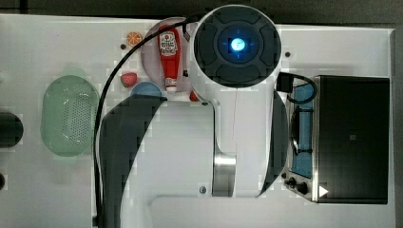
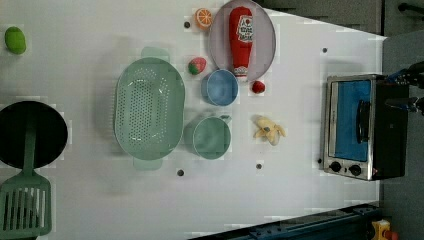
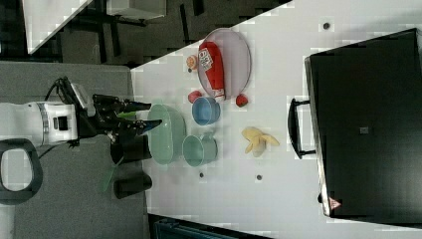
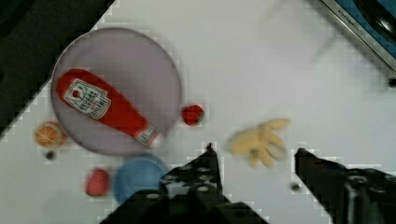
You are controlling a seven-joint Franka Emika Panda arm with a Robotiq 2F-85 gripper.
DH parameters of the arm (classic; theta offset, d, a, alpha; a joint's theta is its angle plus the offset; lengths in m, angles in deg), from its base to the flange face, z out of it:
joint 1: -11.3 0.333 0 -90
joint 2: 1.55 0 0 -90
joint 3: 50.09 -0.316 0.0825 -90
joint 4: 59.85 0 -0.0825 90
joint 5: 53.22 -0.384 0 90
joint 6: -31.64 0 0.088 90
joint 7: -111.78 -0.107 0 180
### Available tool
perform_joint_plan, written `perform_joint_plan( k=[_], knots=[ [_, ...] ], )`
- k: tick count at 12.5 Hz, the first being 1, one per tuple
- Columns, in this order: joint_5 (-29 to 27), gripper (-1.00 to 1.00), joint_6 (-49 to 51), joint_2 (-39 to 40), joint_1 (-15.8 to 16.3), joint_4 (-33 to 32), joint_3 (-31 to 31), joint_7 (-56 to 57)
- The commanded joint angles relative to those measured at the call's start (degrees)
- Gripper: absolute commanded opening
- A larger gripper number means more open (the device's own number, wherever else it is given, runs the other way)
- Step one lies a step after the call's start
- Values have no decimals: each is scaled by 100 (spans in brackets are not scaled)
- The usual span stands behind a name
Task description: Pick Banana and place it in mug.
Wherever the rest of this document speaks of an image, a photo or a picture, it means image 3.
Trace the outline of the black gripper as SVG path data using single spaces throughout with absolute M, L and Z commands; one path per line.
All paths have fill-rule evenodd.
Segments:
M 93 95 L 95 113 L 90 116 L 87 110 L 77 108 L 78 138 L 90 138 L 98 134 L 107 134 L 118 128 L 122 135 L 143 135 L 161 125 L 161 119 L 120 121 L 119 113 L 148 111 L 151 104 L 121 101 L 118 97 Z

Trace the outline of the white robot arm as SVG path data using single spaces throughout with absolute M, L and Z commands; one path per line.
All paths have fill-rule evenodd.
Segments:
M 159 119 L 125 119 L 120 114 L 147 111 L 150 104 L 95 95 L 87 104 L 75 101 L 1 105 L 1 138 L 25 138 L 36 146 L 76 144 L 103 134 L 113 142 L 128 141 L 161 125 Z

